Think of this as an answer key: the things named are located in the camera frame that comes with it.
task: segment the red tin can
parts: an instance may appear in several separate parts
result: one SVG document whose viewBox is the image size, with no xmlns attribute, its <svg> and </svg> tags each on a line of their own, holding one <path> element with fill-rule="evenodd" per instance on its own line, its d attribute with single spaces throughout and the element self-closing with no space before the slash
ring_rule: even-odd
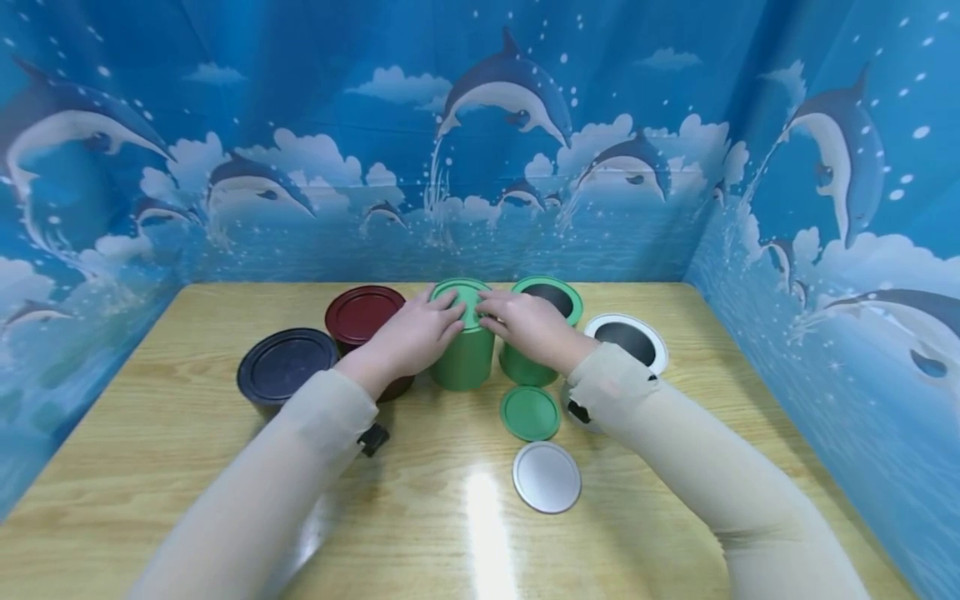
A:
<svg viewBox="0 0 960 600">
<path fill-rule="evenodd" d="M 346 356 L 366 344 L 405 302 L 397 290 L 382 285 L 355 287 L 338 296 L 327 307 L 324 320 L 340 355 Z M 413 382 L 413 377 L 401 377 L 387 386 L 377 402 L 402 396 Z"/>
</svg>

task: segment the green tin can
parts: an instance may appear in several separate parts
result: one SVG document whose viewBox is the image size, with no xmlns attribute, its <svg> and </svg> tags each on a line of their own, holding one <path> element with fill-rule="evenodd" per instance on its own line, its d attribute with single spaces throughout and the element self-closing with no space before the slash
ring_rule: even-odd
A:
<svg viewBox="0 0 960 600">
<path fill-rule="evenodd" d="M 571 327 L 576 327 L 584 315 L 584 301 L 580 294 L 559 279 L 548 276 L 526 277 L 516 283 L 513 291 L 548 300 L 566 317 L 566 322 Z M 509 344 L 505 344 L 500 352 L 500 368 L 519 385 L 543 387 L 557 378 L 556 371 L 535 363 Z"/>
<path fill-rule="evenodd" d="M 480 326 L 476 305 L 480 303 L 477 292 L 490 290 L 483 281 L 467 277 L 455 277 L 441 281 L 433 291 L 431 300 L 457 291 L 455 302 L 465 302 L 464 330 L 447 347 L 444 355 L 430 367 L 430 376 L 447 390 L 462 392 L 483 385 L 490 377 L 493 362 L 493 333 Z"/>
</svg>

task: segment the blue backdrop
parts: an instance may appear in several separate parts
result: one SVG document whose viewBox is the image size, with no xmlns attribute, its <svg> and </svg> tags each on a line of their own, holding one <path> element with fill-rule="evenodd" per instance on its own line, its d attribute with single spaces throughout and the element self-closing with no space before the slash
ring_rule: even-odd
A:
<svg viewBox="0 0 960 600">
<path fill-rule="evenodd" d="M 3 4 L 0 516 L 185 283 L 685 279 L 952 597 L 956 4 Z"/>
</svg>

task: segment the table surface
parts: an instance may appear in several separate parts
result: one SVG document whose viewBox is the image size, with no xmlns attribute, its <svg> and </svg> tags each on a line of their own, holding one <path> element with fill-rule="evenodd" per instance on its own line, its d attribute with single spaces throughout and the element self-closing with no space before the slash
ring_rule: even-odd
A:
<svg viewBox="0 0 960 600">
<path fill-rule="evenodd" d="M 121 597 L 261 426 L 236 389 L 240 359 L 281 329 L 324 329 L 326 306 L 349 287 L 184 288 L 0 527 L 0 595 Z M 421 288 L 393 287 L 408 298 Z M 575 287 L 581 325 L 625 312 L 660 332 L 670 352 L 664 376 L 810 496 L 875 600 L 914 597 L 693 288 Z M 511 475 L 523 442 L 498 415 L 510 387 L 494 365 L 478 390 L 441 391 L 420 377 L 406 396 L 381 405 L 378 420 L 393 438 L 374 458 L 358 458 L 321 499 L 269 595 L 286 586 L 285 598 L 728 597 L 706 526 L 605 436 L 564 420 L 553 441 L 580 466 L 580 500 L 558 516 L 524 505 Z"/>
</svg>

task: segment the can opening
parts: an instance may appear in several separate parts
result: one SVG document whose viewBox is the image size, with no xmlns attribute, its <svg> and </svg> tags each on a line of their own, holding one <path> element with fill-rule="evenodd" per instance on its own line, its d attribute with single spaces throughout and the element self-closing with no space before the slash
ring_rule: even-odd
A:
<svg viewBox="0 0 960 600">
<path fill-rule="evenodd" d="M 654 361 L 657 360 L 657 347 L 654 346 L 653 341 L 647 337 L 647 334 L 629 324 L 602 324 L 593 334 L 593 337 L 601 342 L 617 344 L 647 367 L 653 365 Z"/>
<path fill-rule="evenodd" d="M 536 283 L 528 288 L 524 288 L 523 293 L 547 300 L 556 306 L 557 310 L 559 310 L 560 314 L 564 315 L 565 318 L 573 314 L 573 299 L 559 287 L 550 285 L 549 283 Z"/>
</svg>

